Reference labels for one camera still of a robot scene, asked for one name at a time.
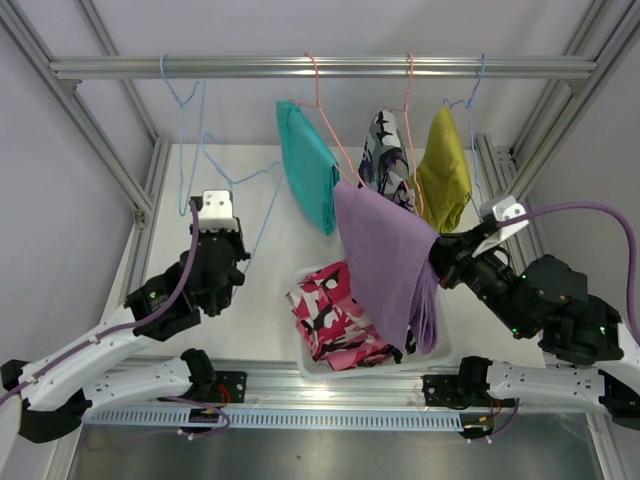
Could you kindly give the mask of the light blue wire hanger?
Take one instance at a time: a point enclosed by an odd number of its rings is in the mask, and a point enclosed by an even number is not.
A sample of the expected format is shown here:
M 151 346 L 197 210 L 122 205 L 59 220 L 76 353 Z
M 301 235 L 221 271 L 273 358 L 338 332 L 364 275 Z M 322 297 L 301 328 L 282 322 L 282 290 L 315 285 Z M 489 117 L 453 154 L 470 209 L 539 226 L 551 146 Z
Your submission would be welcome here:
M 204 103 L 207 94 L 207 81 L 196 79 L 189 90 L 181 93 L 168 75 L 169 55 L 163 54 L 159 60 L 161 79 L 173 98 L 178 111 L 178 213 L 181 217 L 187 214 L 188 202 L 193 190 L 195 174 L 199 161 L 204 124 Z M 186 145 L 189 133 L 190 118 L 198 114 L 195 126 L 195 153 L 191 160 L 187 159 Z

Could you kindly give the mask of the blue hanger of purple trousers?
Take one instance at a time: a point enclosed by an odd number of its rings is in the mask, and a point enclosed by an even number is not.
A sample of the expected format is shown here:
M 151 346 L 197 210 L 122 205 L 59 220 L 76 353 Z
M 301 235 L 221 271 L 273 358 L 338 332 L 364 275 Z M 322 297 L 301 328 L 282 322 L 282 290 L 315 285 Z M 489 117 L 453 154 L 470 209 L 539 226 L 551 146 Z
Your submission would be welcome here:
M 230 192 L 234 212 L 242 219 L 250 258 L 242 262 L 241 271 L 248 275 L 282 186 L 282 161 L 278 154 L 262 158 L 265 150 L 261 146 L 248 155 L 238 153 L 233 145 L 221 144 L 210 133 L 201 137 L 199 148 Z

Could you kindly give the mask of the pink camouflage trousers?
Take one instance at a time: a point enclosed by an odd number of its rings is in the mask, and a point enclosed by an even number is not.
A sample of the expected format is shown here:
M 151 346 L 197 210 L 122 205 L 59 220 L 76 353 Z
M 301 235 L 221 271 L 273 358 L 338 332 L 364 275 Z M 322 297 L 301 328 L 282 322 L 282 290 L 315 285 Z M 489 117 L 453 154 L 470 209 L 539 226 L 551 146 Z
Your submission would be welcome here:
M 344 260 L 307 273 L 285 298 L 314 362 L 343 372 L 404 359 L 405 353 L 382 339 L 353 297 Z

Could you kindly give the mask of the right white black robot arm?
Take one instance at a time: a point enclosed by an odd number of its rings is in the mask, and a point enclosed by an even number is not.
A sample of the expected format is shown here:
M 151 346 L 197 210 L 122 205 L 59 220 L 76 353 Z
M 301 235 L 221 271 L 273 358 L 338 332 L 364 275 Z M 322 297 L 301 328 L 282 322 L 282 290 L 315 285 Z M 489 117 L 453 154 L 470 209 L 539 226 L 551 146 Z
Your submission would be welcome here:
M 516 273 L 503 248 L 481 250 L 495 231 L 481 224 L 440 237 L 429 254 L 441 287 L 464 285 L 516 339 L 563 362 L 561 368 L 516 367 L 479 356 L 461 360 L 446 388 L 425 394 L 459 409 L 490 401 L 573 405 L 639 427 L 639 347 L 619 312 L 588 292 L 584 274 L 544 255 Z

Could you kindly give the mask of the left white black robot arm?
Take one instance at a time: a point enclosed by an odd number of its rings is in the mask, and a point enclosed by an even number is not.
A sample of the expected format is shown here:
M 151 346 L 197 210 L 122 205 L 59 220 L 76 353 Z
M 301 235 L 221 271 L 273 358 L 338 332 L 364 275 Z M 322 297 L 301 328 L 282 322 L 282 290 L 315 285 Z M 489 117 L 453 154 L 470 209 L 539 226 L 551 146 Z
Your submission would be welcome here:
M 249 259 L 241 228 L 190 229 L 189 250 L 163 274 L 126 297 L 106 321 L 68 347 L 37 362 L 10 360 L 1 381 L 20 403 L 17 433 L 42 444 L 76 430 L 92 415 L 154 399 L 209 398 L 216 372 L 202 349 L 150 367 L 121 374 L 111 368 L 144 349 L 196 327 L 231 304 L 245 275 L 238 265 Z

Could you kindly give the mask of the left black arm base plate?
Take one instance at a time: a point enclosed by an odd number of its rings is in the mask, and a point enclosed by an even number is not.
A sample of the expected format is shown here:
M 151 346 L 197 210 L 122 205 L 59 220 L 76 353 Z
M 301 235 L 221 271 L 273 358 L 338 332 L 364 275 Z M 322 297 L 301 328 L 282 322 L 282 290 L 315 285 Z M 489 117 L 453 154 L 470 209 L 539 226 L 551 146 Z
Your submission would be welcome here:
M 216 381 L 207 393 L 195 397 L 194 401 L 223 409 L 243 404 L 248 375 L 244 371 L 218 371 Z M 188 434 L 200 434 L 224 427 L 227 422 L 211 408 L 190 404 L 187 421 L 180 429 Z

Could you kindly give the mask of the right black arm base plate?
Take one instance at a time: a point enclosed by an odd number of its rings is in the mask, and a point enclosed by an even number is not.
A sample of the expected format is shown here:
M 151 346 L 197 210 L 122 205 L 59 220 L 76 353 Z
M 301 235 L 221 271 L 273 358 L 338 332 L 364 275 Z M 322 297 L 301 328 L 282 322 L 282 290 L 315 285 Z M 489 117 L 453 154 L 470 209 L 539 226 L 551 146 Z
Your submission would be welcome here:
M 519 400 L 495 398 L 482 385 L 460 380 L 458 375 L 424 375 L 422 392 L 427 407 L 464 412 L 459 435 L 467 444 L 491 444 L 511 426 L 520 409 Z

